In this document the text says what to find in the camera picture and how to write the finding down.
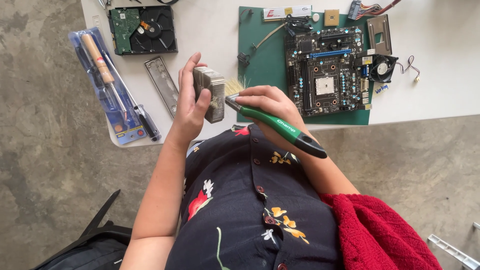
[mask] green cutting mat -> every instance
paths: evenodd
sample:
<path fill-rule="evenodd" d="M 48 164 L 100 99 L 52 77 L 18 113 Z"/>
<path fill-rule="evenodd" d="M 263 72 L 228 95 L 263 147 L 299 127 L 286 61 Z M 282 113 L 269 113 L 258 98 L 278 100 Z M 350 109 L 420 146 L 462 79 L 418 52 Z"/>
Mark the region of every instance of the green cutting mat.
<path fill-rule="evenodd" d="M 268 33 L 279 27 L 282 22 L 264 22 L 263 9 L 252 7 L 240 7 L 239 14 L 245 9 L 252 9 L 253 14 L 250 15 L 245 12 L 241 18 L 239 26 L 239 53 L 250 54 L 250 65 L 246 68 L 239 63 L 238 73 L 240 76 L 245 76 L 249 86 L 271 85 L 280 88 L 287 94 L 287 71 L 285 63 L 285 51 L 283 45 L 283 37 L 287 35 L 285 29 L 280 29 L 269 37 L 258 49 L 255 49 L 252 43 L 258 44 Z M 347 26 L 355 26 L 363 24 L 364 31 L 364 49 L 369 48 L 368 34 L 367 34 L 367 19 L 369 17 L 363 16 L 357 21 L 347 18 L 347 15 L 340 15 L 339 26 L 324 26 L 324 14 L 322 12 L 315 12 L 320 15 L 320 20 L 316 23 L 311 21 L 313 31 L 322 29 L 334 29 Z M 368 89 L 369 100 L 372 101 L 373 83 L 370 82 Z M 303 120 L 309 124 L 344 124 L 344 125 L 368 125 L 370 117 L 369 110 L 354 110 L 333 113 L 330 115 L 319 115 L 305 117 Z M 237 114 L 237 121 L 251 122 L 245 119 L 240 114 Z"/>

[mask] cooling fan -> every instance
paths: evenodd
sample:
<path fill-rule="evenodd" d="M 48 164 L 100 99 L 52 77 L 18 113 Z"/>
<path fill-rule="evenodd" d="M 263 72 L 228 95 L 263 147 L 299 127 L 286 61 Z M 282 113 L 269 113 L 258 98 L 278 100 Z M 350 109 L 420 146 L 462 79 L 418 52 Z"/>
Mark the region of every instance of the cooling fan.
<path fill-rule="evenodd" d="M 116 54 L 178 52 L 170 6 L 116 8 L 110 14 Z"/>
<path fill-rule="evenodd" d="M 390 83 L 398 57 L 382 54 L 372 55 L 372 67 L 368 79 L 379 83 Z"/>

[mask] dvi port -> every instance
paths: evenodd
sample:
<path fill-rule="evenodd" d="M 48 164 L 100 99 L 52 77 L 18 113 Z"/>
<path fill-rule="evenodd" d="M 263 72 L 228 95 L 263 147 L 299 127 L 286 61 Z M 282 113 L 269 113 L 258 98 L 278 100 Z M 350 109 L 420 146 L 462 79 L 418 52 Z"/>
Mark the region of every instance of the dvi port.
<path fill-rule="evenodd" d="M 364 78 L 360 80 L 360 91 L 367 91 L 368 90 L 368 79 Z"/>

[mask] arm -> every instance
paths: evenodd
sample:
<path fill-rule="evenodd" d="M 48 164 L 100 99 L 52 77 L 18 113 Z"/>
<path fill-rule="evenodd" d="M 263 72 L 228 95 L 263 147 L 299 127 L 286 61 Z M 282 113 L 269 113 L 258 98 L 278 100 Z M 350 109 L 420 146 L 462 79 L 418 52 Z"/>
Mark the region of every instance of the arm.
<path fill-rule="evenodd" d="M 198 63 L 200 56 L 194 54 L 180 70 L 177 114 L 140 204 L 121 270 L 164 269 L 175 241 L 188 146 L 202 130 L 210 105 L 208 89 L 195 103 L 192 72 L 205 66 Z"/>
<path fill-rule="evenodd" d="M 277 87 L 256 86 L 247 88 L 240 92 L 240 97 L 236 98 L 236 102 L 240 105 L 261 108 L 276 117 L 284 119 L 315 139 L 307 130 L 295 104 Z M 293 146 L 271 127 L 258 120 L 254 119 L 253 121 L 259 126 L 267 139 L 280 148 L 293 153 L 301 160 L 310 183 L 317 193 L 359 194 L 358 190 L 330 158 L 313 157 Z"/>

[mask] black floral shirt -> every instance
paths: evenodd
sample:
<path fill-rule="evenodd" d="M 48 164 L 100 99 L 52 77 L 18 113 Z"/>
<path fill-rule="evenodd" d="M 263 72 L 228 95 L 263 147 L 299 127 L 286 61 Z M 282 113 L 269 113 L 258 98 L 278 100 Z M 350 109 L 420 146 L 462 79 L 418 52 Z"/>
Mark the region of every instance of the black floral shirt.
<path fill-rule="evenodd" d="M 188 156 L 179 235 L 165 269 L 343 269 L 334 214 L 300 161 L 256 125 Z"/>

